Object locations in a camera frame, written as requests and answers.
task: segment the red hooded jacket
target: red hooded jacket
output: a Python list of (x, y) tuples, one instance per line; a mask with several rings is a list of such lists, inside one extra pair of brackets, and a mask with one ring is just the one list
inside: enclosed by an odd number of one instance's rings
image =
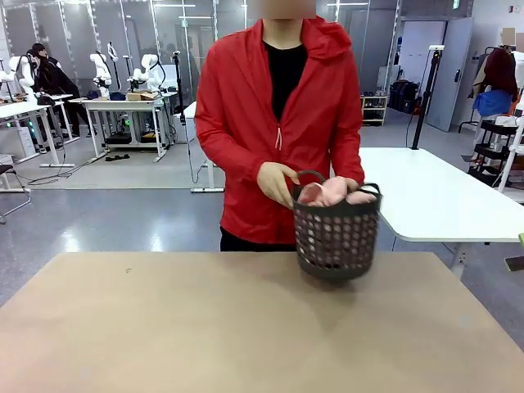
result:
[(263, 28), (259, 20), (210, 49), (197, 94), (196, 132), (206, 155), (226, 173), (224, 229), (249, 242), (292, 244), (293, 214), (259, 189), (260, 166), (279, 162), (327, 178), (332, 163), (337, 175), (362, 183), (359, 81), (343, 28), (319, 17), (304, 20), (308, 60), (278, 123)]

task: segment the ceiling light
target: ceiling light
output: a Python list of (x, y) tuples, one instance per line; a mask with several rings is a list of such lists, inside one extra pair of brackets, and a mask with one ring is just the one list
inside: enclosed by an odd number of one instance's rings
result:
[(210, 16), (179, 16), (179, 19), (211, 19)]
[(329, 3), (328, 7), (336, 7), (336, 6), (368, 6), (368, 2), (339, 2), (336, 4), (335, 2)]
[(155, 4), (155, 7), (196, 7), (195, 4)]

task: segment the black stand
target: black stand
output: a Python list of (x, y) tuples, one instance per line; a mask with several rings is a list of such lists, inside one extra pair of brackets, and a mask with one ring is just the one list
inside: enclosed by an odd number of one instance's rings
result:
[(436, 70), (442, 58), (442, 51), (435, 51), (433, 58), (431, 59), (431, 69), (429, 71), (429, 77), (427, 78), (426, 91), (424, 92), (424, 98), (422, 100), (422, 108), (420, 110), (420, 116), (418, 117), (417, 130), (415, 131), (415, 138), (413, 139), (413, 145), (411, 150), (418, 150), (418, 140), (420, 139), (420, 133), (424, 125), (424, 118), (426, 117), (427, 104), (433, 93), (433, 84), (435, 83)]
[(186, 126), (186, 116), (183, 113), (182, 80), (180, 79), (180, 59), (178, 58), (177, 52), (173, 52), (173, 60), (174, 60), (174, 68), (177, 71), (178, 102), (180, 105), (180, 124), (183, 127), (185, 127)]

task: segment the black hair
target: black hair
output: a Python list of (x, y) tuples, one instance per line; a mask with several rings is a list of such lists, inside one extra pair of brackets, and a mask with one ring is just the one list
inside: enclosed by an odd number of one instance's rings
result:
[(36, 52), (41, 52), (41, 51), (45, 51), (46, 47), (44, 47), (43, 44), (41, 43), (34, 43), (31, 49)]

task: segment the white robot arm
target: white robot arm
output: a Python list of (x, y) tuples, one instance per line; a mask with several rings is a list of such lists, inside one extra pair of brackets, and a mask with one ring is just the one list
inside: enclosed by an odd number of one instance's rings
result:
[(133, 84), (143, 84), (147, 82), (147, 88), (152, 92), (158, 92), (162, 79), (158, 74), (158, 56), (157, 55), (144, 55), (142, 57), (142, 67), (146, 70), (142, 72), (139, 68), (136, 68), (133, 72), (133, 77), (129, 80)]
[(111, 86), (111, 72), (107, 68), (106, 55), (100, 52), (93, 53), (89, 56), (91, 61), (97, 67), (97, 76), (93, 78), (93, 82), (100, 88), (102, 97), (109, 97), (109, 87)]
[(27, 101), (36, 102), (37, 99), (34, 95), (34, 90), (32, 89), (32, 86), (34, 85), (34, 79), (31, 73), (31, 64), (29, 63), (29, 58), (27, 56), (13, 56), (9, 60), (9, 68), (11, 68), (11, 71), (0, 71), (0, 79), (2, 82), (13, 82), (16, 77), (17, 69), (21, 68), (23, 78), (19, 79), (18, 83), (27, 94)]

